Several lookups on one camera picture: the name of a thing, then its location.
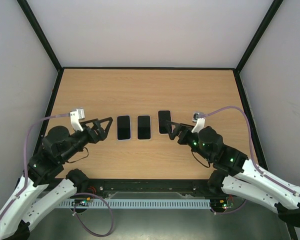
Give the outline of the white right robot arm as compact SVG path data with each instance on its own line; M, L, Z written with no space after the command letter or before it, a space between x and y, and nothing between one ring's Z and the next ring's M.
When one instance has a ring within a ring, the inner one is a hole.
M293 185L257 165L246 154L224 144L223 137L210 126L165 122L169 138L188 145L215 169L208 179L208 191L241 197L259 204L283 222L300 228L300 186Z

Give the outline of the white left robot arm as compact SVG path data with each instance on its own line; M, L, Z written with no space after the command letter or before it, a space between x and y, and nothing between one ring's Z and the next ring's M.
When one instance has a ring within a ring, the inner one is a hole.
M113 118L80 122L74 133L65 126L51 128L42 139L42 146L30 160L14 192L0 210L0 240L26 240L38 223L61 202L72 196L97 198L89 187L89 178L79 169L68 172L57 186L41 199L64 164L88 144L104 141Z

